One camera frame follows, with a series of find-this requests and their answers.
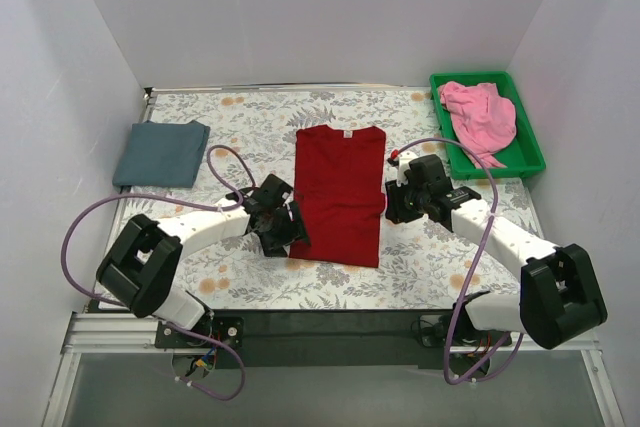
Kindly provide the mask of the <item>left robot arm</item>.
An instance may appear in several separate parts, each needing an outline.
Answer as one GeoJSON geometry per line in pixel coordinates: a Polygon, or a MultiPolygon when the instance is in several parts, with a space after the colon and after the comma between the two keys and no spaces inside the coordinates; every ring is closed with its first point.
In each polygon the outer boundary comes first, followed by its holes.
{"type": "Polygon", "coordinates": [[[125,224],[99,265],[96,280],[138,318],[153,316],[178,327],[193,347],[213,333],[213,311],[174,285],[179,263],[221,241],[254,234],[266,257],[310,241],[294,188],[271,174],[258,187],[230,192],[204,210],[153,220],[138,214],[125,224]]]}

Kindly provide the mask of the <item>red t-shirt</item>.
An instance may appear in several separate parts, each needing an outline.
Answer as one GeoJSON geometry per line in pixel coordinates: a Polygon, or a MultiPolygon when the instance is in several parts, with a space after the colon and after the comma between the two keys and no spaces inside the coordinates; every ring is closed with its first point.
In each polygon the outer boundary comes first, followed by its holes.
{"type": "Polygon", "coordinates": [[[291,258],[379,266],[386,134],[378,127],[296,132],[294,197],[309,236],[291,258]]]}

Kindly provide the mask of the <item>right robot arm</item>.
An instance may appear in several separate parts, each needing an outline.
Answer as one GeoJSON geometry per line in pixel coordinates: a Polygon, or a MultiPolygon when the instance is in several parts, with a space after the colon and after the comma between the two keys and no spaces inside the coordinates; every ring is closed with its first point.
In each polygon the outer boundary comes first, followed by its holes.
{"type": "Polygon", "coordinates": [[[456,302],[459,312],[440,320],[454,340],[471,345],[491,331],[517,332],[551,350],[607,320],[585,249],[557,246],[496,215],[478,192],[454,187],[436,155],[395,151],[388,162],[397,170],[385,184],[388,220],[400,224],[428,217],[476,244],[519,281],[513,295],[485,290],[456,302]]]}

